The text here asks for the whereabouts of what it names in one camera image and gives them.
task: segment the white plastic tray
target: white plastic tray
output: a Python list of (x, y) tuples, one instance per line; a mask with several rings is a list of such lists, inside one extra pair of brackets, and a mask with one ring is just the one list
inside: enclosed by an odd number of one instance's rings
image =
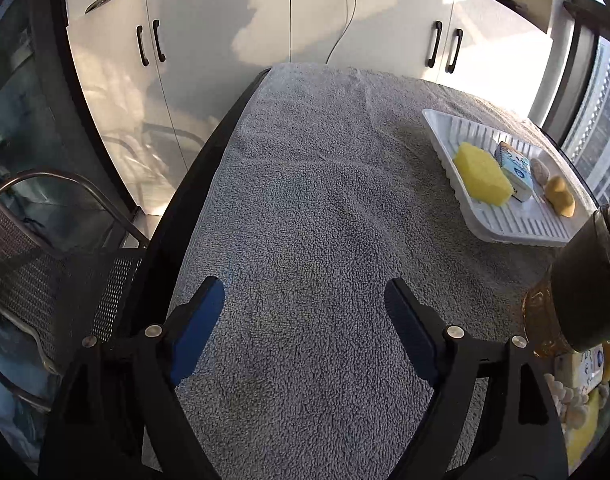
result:
[(554, 212), (545, 199), (543, 189), (535, 180), (534, 196), (524, 203), (513, 196), (502, 207), (473, 199), (467, 193), (453, 163), (461, 142), (467, 141), (493, 154), (498, 143), (504, 140), (529, 159), (539, 158), (552, 176), (557, 174), (563, 178), (565, 176), (549, 153), (517, 137), (436, 110), (425, 109), (422, 114), (431, 127), (429, 136), (432, 146), (460, 202), (465, 224), (481, 240), (562, 247), (589, 218), (588, 213), (581, 206), (574, 186), (568, 186), (576, 200), (576, 211), (572, 218), (564, 218)]

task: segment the small carton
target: small carton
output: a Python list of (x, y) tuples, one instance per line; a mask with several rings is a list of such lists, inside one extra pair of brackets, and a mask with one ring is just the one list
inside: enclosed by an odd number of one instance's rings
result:
[(496, 162), (514, 188), (514, 196), (526, 202), (533, 194), (530, 160), (506, 142), (499, 142), (494, 153)]
[(601, 344), (584, 352), (561, 355), (554, 359), (556, 380), (588, 394), (602, 381), (604, 361)]

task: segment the blue gripper pad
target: blue gripper pad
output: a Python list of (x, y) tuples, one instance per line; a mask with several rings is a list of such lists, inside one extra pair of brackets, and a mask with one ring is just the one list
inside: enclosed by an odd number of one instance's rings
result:
[[(196, 363), (220, 317), (224, 304), (223, 283), (210, 276), (202, 282), (189, 303), (177, 306), (165, 323), (166, 326), (168, 322), (172, 325), (170, 327), (172, 331), (170, 336), (173, 338), (172, 366), (169, 378), (174, 386), (178, 386), (181, 380), (194, 373)], [(186, 325), (182, 328), (178, 326), (179, 323)]]

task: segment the milk carton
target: milk carton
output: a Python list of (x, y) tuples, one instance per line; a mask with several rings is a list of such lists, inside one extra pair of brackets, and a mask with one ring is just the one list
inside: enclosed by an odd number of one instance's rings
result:
[(530, 160), (506, 142), (500, 142), (494, 153), (496, 162), (514, 188), (514, 196), (526, 202), (533, 194)]

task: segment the yellow sponge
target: yellow sponge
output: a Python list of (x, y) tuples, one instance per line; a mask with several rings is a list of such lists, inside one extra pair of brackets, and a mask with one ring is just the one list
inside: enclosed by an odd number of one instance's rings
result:
[(470, 197), (476, 200), (501, 206), (514, 193), (512, 184), (491, 153), (468, 142), (463, 142), (458, 147), (454, 165), (458, 168)]

